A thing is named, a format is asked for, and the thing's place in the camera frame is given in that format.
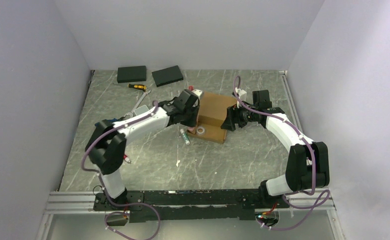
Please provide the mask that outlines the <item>clear tape roll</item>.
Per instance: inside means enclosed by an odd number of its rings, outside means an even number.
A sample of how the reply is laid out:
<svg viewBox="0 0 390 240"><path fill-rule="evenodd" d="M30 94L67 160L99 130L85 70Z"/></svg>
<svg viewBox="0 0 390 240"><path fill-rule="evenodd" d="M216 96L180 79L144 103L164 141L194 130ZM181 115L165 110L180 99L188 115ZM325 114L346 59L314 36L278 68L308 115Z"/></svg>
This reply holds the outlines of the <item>clear tape roll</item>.
<svg viewBox="0 0 390 240"><path fill-rule="evenodd" d="M198 126L196 129L196 134L203 135L206 132L205 128L203 126Z"/></svg>

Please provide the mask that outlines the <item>green white glue stick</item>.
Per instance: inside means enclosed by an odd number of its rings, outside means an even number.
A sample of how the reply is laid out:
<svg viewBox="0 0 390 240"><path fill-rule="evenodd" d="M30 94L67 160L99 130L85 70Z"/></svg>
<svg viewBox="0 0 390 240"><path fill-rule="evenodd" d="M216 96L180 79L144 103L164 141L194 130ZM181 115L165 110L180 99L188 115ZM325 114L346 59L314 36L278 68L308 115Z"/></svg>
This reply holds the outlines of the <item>green white glue stick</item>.
<svg viewBox="0 0 390 240"><path fill-rule="evenodd" d="M181 135L182 135L182 137L183 137L183 139L184 139L184 141L185 141L185 144L186 144L186 145L190 145L191 142L190 142L190 140L189 140L189 138L188 138L188 135L187 135L186 130L180 129L180 133L181 133Z"/></svg>

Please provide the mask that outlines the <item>red white marker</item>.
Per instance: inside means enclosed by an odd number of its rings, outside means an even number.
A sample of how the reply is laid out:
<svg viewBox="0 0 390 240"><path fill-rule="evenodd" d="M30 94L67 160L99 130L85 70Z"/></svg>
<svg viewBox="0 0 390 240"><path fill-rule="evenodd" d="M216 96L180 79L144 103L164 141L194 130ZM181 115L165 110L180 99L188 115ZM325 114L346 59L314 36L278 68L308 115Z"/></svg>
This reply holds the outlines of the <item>red white marker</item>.
<svg viewBox="0 0 390 240"><path fill-rule="evenodd" d="M123 159L126 163L131 164L131 159L127 155L124 155Z"/></svg>

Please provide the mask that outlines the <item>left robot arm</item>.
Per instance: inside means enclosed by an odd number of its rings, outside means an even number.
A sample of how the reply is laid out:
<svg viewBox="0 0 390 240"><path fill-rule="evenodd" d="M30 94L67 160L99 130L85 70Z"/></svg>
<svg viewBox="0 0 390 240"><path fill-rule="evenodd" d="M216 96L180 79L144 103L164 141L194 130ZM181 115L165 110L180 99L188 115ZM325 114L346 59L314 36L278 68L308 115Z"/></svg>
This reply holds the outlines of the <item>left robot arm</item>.
<svg viewBox="0 0 390 240"><path fill-rule="evenodd" d="M97 174L108 194L106 202L112 209L122 209L127 201L127 188L119 172L127 145L172 125L195 127L203 94L199 89L185 89L171 100L155 100L153 107L140 115L113 123L102 120L97 125L81 160L84 164L86 159L90 159L96 168L84 165L81 168Z"/></svg>

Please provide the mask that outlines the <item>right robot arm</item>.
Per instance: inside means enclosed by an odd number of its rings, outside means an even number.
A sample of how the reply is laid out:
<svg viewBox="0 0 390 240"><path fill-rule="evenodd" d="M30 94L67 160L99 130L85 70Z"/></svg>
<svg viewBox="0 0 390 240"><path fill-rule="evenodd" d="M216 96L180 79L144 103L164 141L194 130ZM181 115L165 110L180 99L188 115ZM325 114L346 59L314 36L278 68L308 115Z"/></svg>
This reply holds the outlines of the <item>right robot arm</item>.
<svg viewBox="0 0 390 240"><path fill-rule="evenodd" d="M268 90L253 91L253 103L246 101L227 107L221 128L234 131L254 122L274 134L288 151L285 172L260 183L258 201L265 208L277 202L278 197L313 187L326 187L330 182L328 147L294 129L285 112L274 107Z"/></svg>

